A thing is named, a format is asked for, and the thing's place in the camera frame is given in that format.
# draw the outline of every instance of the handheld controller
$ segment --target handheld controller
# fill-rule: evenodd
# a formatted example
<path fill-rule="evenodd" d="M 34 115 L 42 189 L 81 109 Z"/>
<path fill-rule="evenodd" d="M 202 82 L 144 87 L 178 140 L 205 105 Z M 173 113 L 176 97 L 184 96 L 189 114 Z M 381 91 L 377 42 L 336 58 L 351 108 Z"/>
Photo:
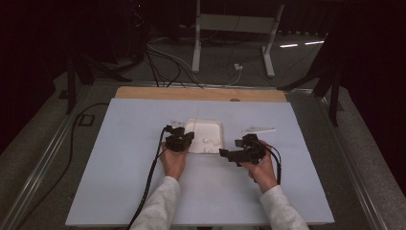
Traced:
<path fill-rule="evenodd" d="M 172 126 L 167 126 L 165 131 L 170 133 L 170 136 L 166 138 L 165 147 L 172 151 L 183 151 L 192 144 L 194 132 L 185 134 L 184 127 L 173 128 Z"/>
<path fill-rule="evenodd" d="M 258 164 L 265 156 L 265 148 L 259 143 L 257 134 L 247 134 L 242 137 L 242 140 L 235 140 L 236 147 L 243 150 L 229 151 L 220 149 L 220 156 L 226 157 L 229 162 L 236 162 L 240 167 L 240 162 L 251 162 Z"/>

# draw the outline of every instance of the table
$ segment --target table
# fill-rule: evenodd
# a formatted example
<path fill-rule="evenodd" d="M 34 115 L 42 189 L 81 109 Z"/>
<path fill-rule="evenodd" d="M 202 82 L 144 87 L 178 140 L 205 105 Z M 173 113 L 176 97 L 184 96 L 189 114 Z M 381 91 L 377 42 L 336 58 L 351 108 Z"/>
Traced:
<path fill-rule="evenodd" d="M 201 13 L 200 0 L 196 0 L 196 29 L 193 51 L 192 71 L 199 72 L 200 65 L 200 30 L 231 31 L 269 34 L 266 46 L 262 47 L 262 57 L 265 64 L 266 75 L 274 77 L 275 71 L 269 52 L 275 39 L 280 23 L 284 4 L 279 4 L 274 17 L 252 17 Z"/>
<path fill-rule="evenodd" d="M 241 102 L 225 102 L 236 99 Z M 241 138 L 242 129 L 273 126 L 275 132 L 259 138 L 282 155 L 282 187 L 292 205 L 309 224 L 334 222 L 295 114 L 281 91 L 122 87 L 107 110 L 66 224 L 127 225 L 141 200 L 162 128 L 170 119 L 194 118 L 197 108 L 199 119 L 221 121 L 229 150 L 236 149 L 234 140 Z M 151 191 L 163 176 L 158 163 Z M 217 154 L 189 154 L 180 185 L 173 225 L 269 224 L 258 185 L 245 169 Z"/>

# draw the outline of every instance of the white styrofoam piece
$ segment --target white styrofoam piece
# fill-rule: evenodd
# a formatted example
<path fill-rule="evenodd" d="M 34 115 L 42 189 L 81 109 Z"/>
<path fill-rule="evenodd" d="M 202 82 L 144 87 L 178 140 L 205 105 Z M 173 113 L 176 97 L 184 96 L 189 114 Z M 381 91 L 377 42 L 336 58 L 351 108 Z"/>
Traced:
<path fill-rule="evenodd" d="M 113 99 L 66 220 L 74 226 L 127 225 L 147 182 L 159 135 L 171 119 L 218 120 L 224 149 L 249 126 L 274 127 L 259 133 L 282 156 L 282 188 L 308 223 L 334 222 L 324 190 L 290 103 L 242 103 Z M 152 193 L 164 176 L 159 162 Z M 189 154 L 180 179 L 182 195 L 175 225 L 268 224 L 260 191 L 247 171 L 218 154 Z"/>
<path fill-rule="evenodd" d="M 274 127 L 259 127 L 259 126 L 250 126 L 247 129 L 243 130 L 241 133 L 242 134 L 257 134 L 257 133 L 262 133 L 262 132 L 269 132 L 269 131 L 276 131 Z"/>
<path fill-rule="evenodd" d="M 185 123 L 185 133 L 194 132 L 189 152 L 219 153 L 223 148 L 223 130 L 216 120 L 189 119 Z"/>

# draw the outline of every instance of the hand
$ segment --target hand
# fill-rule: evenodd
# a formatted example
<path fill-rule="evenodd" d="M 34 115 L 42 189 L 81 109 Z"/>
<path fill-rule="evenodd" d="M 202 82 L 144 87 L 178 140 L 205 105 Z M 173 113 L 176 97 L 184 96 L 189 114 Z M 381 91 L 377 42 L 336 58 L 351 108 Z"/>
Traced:
<path fill-rule="evenodd" d="M 174 152 L 165 147 L 165 142 L 162 143 L 161 147 L 162 150 L 164 150 L 164 153 L 161 154 L 159 159 L 164 166 L 165 175 L 179 180 L 186 166 L 186 154 L 188 154 L 189 148 L 183 151 Z"/>
<path fill-rule="evenodd" d="M 260 191 L 263 194 L 278 185 L 272 166 L 271 153 L 268 150 L 266 151 L 266 155 L 257 165 L 248 162 L 243 162 L 240 164 L 242 167 L 249 170 L 248 175 L 251 178 L 254 178 L 255 181 L 259 184 Z"/>

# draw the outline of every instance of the metal stand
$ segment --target metal stand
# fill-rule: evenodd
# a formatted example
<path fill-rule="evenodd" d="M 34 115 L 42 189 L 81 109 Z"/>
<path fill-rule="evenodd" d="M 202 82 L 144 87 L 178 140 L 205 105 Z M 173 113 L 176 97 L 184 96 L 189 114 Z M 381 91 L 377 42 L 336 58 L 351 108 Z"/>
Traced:
<path fill-rule="evenodd" d="M 343 69 L 343 66 L 344 66 L 343 56 L 341 56 L 341 58 L 339 58 L 336 63 L 331 63 L 329 66 L 321 67 L 315 71 L 308 72 L 304 78 L 292 82 L 286 86 L 278 87 L 277 89 L 283 91 L 290 91 L 308 81 L 320 78 L 313 89 L 313 94 L 315 97 L 324 97 L 328 92 L 329 88 L 331 87 L 331 98 L 328 115 L 332 123 L 336 127 L 338 127 L 337 106 L 341 81 L 341 71 Z"/>
<path fill-rule="evenodd" d="M 266 44 L 266 46 L 262 47 L 262 55 L 266 68 L 266 75 L 268 77 L 275 76 L 269 53 L 272 47 L 272 43 L 274 42 L 275 34 L 278 31 L 284 4 L 280 4 L 278 6 L 278 11 L 274 18 L 268 18 L 201 13 L 200 0 L 196 1 L 196 31 L 192 62 L 192 71 L 194 73 L 199 72 L 200 65 L 200 30 L 215 30 L 269 34 L 268 43 Z"/>
<path fill-rule="evenodd" d="M 76 105 L 76 73 L 79 75 L 82 83 L 84 84 L 92 84 L 94 81 L 94 77 L 92 71 L 89 68 L 89 65 L 94 66 L 95 68 L 99 69 L 100 71 L 104 72 L 108 77 L 116 80 L 116 81 L 124 81 L 129 82 L 130 79 L 123 78 L 119 74 L 115 73 L 114 71 L 110 70 L 109 68 L 105 67 L 101 63 L 93 60 L 87 55 L 73 55 L 68 54 L 67 60 L 67 75 L 68 75 L 68 108 L 66 110 L 66 114 L 70 114 L 72 109 Z"/>

